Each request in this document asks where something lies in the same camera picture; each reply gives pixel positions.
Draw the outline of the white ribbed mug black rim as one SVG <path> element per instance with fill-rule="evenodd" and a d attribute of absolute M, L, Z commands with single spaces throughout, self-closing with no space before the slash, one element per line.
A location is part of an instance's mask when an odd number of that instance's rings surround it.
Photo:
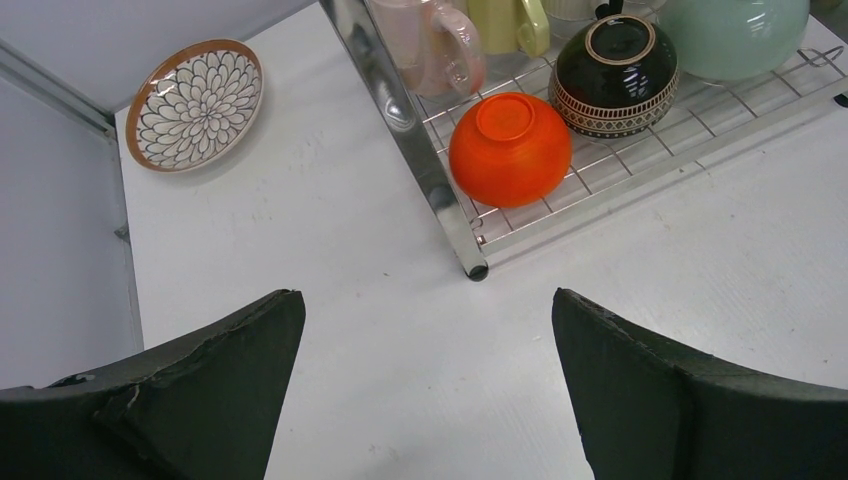
<path fill-rule="evenodd" d="M 580 28 L 606 16 L 620 14 L 623 0 L 542 0 L 552 40 L 565 40 Z"/>

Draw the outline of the orange plastic bowl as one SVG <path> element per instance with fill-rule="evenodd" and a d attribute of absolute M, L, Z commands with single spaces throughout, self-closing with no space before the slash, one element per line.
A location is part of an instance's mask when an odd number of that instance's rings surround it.
<path fill-rule="evenodd" d="M 569 128 L 545 101 L 520 92 L 487 97 L 452 134 L 449 168 L 471 199 L 517 208 L 547 196 L 564 180 L 573 156 Z"/>

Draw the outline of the light green mug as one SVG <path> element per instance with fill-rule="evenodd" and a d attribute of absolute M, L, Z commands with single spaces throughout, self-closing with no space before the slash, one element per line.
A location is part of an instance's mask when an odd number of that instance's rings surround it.
<path fill-rule="evenodd" d="M 468 0 L 467 11 L 488 55 L 523 51 L 534 58 L 550 48 L 550 25 L 539 0 Z"/>

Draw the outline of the mint green bowl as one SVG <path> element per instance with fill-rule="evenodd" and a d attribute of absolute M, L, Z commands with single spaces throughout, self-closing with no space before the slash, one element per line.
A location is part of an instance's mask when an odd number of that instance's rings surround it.
<path fill-rule="evenodd" d="M 680 69 L 704 80 L 741 81 L 783 65 L 804 39 L 805 0 L 677 0 L 658 10 Z"/>

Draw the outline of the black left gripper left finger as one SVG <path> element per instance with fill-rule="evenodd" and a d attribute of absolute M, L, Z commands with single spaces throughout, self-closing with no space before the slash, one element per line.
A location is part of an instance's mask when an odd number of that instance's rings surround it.
<path fill-rule="evenodd" d="M 261 479 L 306 320 L 276 290 L 46 387 L 1 393 L 5 479 Z"/>

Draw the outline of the beige bowl dark rim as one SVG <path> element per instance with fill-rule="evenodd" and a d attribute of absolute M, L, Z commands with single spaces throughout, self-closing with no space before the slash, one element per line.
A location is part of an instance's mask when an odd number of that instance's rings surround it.
<path fill-rule="evenodd" d="M 605 3 L 558 54 L 548 97 L 574 132 L 618 139 L 658 123 L 673 104 L 679 80 L 670 37 L 651 21 Z"/>

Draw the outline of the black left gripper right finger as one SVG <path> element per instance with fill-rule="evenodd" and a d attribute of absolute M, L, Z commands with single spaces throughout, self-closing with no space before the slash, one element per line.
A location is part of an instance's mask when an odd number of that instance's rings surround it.
<path fill-rule="evenodd" d="M 598 479 L 843 479 L 847 393 L 747 368 L 559 289 L 552 329 Z"/>

